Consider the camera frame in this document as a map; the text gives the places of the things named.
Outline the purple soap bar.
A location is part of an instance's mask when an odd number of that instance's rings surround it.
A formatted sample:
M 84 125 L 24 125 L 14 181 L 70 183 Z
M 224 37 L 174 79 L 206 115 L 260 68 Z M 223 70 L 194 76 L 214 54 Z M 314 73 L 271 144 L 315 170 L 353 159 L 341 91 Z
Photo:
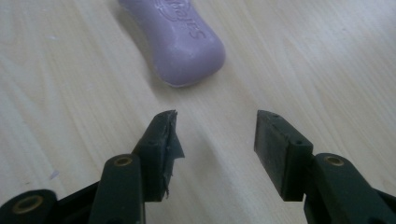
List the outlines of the purple soap bar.
M 195 84 L 225 62 L 219 37 L 191 0 L 119 0 L 143 31 L 157 76 L 173 87 Z

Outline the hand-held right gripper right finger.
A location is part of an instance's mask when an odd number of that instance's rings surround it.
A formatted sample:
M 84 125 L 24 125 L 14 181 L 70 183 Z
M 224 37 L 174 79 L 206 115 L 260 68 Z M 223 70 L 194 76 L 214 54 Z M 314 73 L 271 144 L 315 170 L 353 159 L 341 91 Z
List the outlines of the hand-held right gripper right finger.
M 374 189 L 347 159 L 313 144 L 276 113 L 257 113 L 254 151 L 285 202 L 308 224 L 396 224 L 396 197 Z

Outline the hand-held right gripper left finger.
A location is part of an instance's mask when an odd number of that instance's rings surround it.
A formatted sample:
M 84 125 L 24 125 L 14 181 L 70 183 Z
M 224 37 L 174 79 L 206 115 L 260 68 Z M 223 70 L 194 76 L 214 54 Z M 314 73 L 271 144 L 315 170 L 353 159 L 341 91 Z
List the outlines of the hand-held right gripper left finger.
M 178 140 L 177 112 L 156 115 L 130 154 L 104 166 L 88 224 L 146 224 L 146 203 L 169 194 L 174 161 L 184 152 Z

